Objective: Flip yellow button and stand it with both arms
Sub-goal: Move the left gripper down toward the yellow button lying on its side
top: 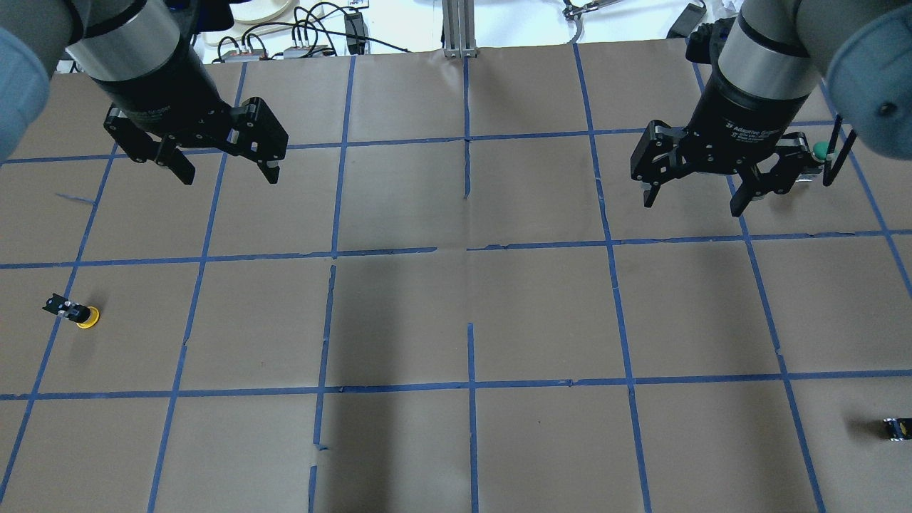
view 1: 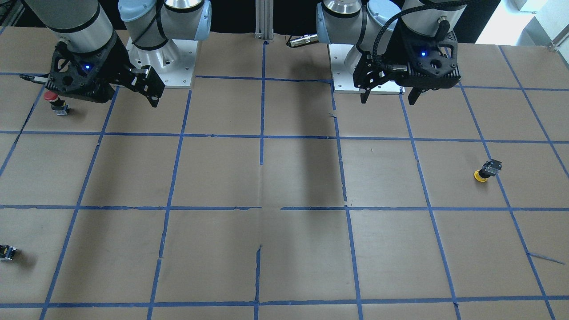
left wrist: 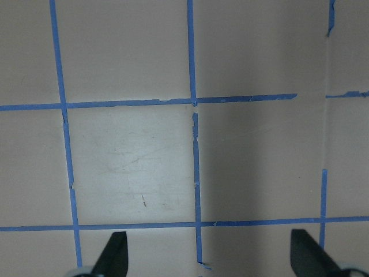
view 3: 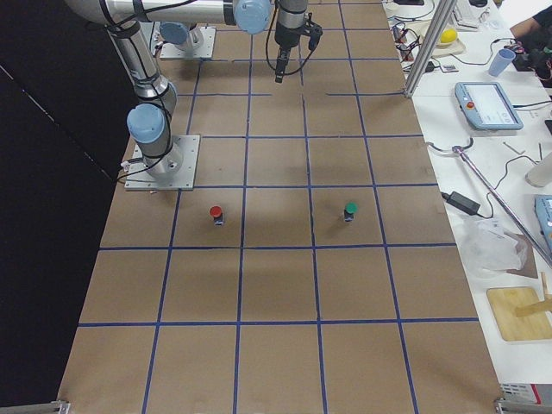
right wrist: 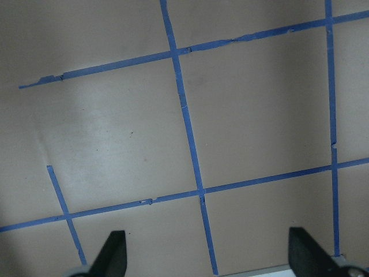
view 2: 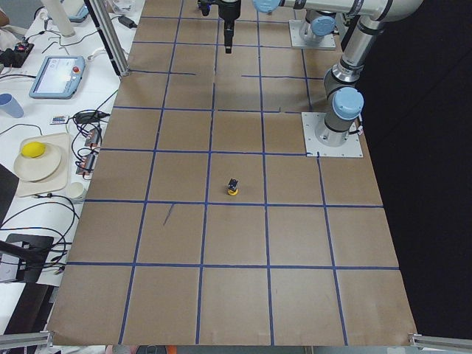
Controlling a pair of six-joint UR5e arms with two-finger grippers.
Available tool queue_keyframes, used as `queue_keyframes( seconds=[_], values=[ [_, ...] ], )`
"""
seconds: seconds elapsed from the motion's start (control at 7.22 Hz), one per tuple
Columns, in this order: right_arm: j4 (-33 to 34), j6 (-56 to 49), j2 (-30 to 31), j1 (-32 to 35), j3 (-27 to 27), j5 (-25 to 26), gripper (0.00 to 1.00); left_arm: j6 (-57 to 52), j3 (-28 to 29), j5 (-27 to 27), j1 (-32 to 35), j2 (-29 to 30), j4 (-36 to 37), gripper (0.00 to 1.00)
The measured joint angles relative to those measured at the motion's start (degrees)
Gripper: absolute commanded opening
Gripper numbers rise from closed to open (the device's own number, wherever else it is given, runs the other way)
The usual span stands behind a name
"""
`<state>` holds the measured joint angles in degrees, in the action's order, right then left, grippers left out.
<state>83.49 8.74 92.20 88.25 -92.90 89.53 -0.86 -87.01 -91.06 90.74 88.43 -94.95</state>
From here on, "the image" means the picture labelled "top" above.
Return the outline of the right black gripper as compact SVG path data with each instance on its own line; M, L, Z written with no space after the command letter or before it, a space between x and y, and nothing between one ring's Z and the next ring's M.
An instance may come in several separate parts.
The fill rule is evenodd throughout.
M815 178L817 156L807 136L782 137L809 96L755 96L731 84L719 69L711 71L685 130L651 120L636 143L630 179L642 185L644 207L655 204L662 185L685 176L682 159L697 172L737 173L740 185L730 199L733 217L741 217L763 195L788 194L795 182ZM773 153L776 163L761 171L756 164Z

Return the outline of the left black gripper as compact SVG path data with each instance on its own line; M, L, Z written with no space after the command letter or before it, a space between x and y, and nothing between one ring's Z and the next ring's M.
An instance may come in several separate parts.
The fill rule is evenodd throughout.
M116 106L108 109L104 129L134 162L153 160L191 185L195 166L167 137L188 130L191 134L179 137L180 142L251 160L268 184L277 184L288 148L282 123L263 98L230 108L188 43L179 43L168 61L141 77L97 79L95 84ZM156 142L150 134L162 140Z

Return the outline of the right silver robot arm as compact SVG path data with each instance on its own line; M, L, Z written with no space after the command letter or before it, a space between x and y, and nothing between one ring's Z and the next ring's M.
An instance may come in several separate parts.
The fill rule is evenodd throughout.
M733 217L805 175L833 184L856 139L886 158L911 150L911 6L908 1L746 1L732 19L699 26L686 58L710 77L682 129L652 120L630 158L630 176L652 207L662 185L691 173L736 175ZM836 135L823 150L789 131L819 81L833 101Z

